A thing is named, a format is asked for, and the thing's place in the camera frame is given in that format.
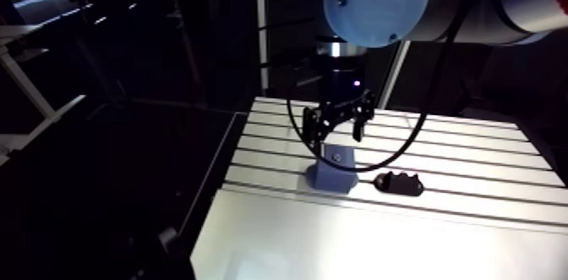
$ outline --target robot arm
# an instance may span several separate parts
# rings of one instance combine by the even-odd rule
[[[460,0],[321,0],[337,36],[364,47],[443,41]],[[478,0],[455,42],[515,44],[568,26],[568,0]]]
[[[365,89],[368,48],[400,40],[445,41],[462,0],[316,0],[319,106],[303,113],[302,138],[318,151],[338,125],[354,120],[353,138],[374,116]],[[475,0],[452,42],[515,45],[568,26],[568,0]]]

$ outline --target blue object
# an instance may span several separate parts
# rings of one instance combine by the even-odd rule
[[[355,167],[354,149],[342,145],[324,145],[324,157],[343,167]],[[318,160],[306,172],[308,184],[319,190],[347,194],[357,184],[358,175],[341,171]]]
[[[344,40],[384,47],[404,39],[422,18],[428,0],[324,0],[325,18]]]

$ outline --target dark background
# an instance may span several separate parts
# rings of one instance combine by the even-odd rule
[[[179,0],[182,25],[171,16],[172,1],[75,0],[93,6],[11,45],[14,54],[26,47],[50,49],[21,66],[55,108],[80,94],[87,98],[0,167],[8,253],[3,277],[158,272],[157,234],[180,229],[199,197],[183,238],[191,248],[244,113],[260,94],[256,2]],[[46,3],[23,16],[2,2],[8,24],[53,12]],[[313,17],[314,0],[269,0],[268,14],[269,24]],[[106,20],[95,25],[102,16]],[[309,51],[313,35],[313,23],[270,30],[271,60],[286,62]],[[517,122],[566,177],[567,39],[558,31],[527,46],[453,46],[433,113]],[[370,51],[369,88],[382,89],[394,51]],[[439,44],[412,44],[391,109],[417,111],[439,51]],[[289,65],[271,69],[270,94],[284,97],[293,75]],[[316,94],[307,86],[297,98],[315,101]],[[28,133],[41,121],[3,70],[0,112],[4,134]]]

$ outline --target wire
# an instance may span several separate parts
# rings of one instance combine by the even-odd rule
[[[304,143],[304,145],[308,148],[308,150],[319,161],[322,161],[323,163],[325,163],[325,164],[327,164],[327,165],[329,165],[333,168],[336,168],[336,169],[339,169],[339,170],[342,170],[342,171],[346,171],[346,172],[355,172],[355,173],[371,172],[371,171],[375,171],[377,169],[383,168],[385,166],[388,166],[389,164],[394,162],[398,157],[400,157],[402,154],[404,154],[407,151],[408,147],[414,142],[414,140],[418,136],[418,132],[420,132],[420,130],[422,129],[422,127],[424,125],[424,122],[426,121],[426,117],[428,117],[430,106],[431,106],[432,102],[434,101],[436,91],[438,90],[441,72],[442,72],[442,70],[445,66],[445,61],[447,60],[447,58],[450,54],[451,45],[454,43],[454,40],[456,39],[457,33],[460,31],[460,28],[462,27],[462,24],[467,17],[467,13],[469,12],[469,8],[473,5],[473,2],[474,2],[474,0],[461,0],[460,1],[460,6],[458,7],[457,12],[456,12],[456,17],[451,21],[450,27],[448,28],[447,39],[445,40],[445,42],[442,46],[442,50],[440,51],[440,55],[436,59],[436,64],[434,66],[434,72],[432,74],[432,79],[430,80],[428,92],[427,92],[427,95],[424,99],[423,105],[421,106],[421,109],[420,109],[420,117],[418,118],[418,121],[416,122],[416,126],[412,130],[412,133],[410,134],[410,136],[408,136],[407,140],[404,142],[404,144],[401,146],[401,148],[398,151],[393,153],[390,157],[385,159],[383,162],[380,162],[378,164],[374,164],[374,165],[371,165],[371,166],[368,166],[368,167],[344,167],[342,165],[336,164],[335,162],[327,160],[325,157],[321,156],[312,146],[310,146],[310,144],[308,144],[303,139],[302,134],[300,133],[300,130],[298,128],[298,125],[296,124],[296,120],[294,119],[294,116],[292,114],[292,105],[290,103],[293,92],[298,87],[298,83],[294,83],[290,87],[288,94],[287,94],[287,99],[286,99],[288,117],[290,118],[290,122],[292,123],[292,126],[293,126],[294,130],[296,131],[296,134],[299,136],[300,140]]]

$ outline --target slotted table surface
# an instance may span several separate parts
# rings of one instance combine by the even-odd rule
[[[303,107],[292,102],[301,124]],[[416,113],[377,110],[327,143],[365,166],[396,151]],[[390,167],[348,195],[309,188],[314,163],[280,99],[256,98],[191,260],[207,279],[567,279],[568,189],[515,124],[429,116]],[[383,194],[378,173],[418,173],[420,197]]]

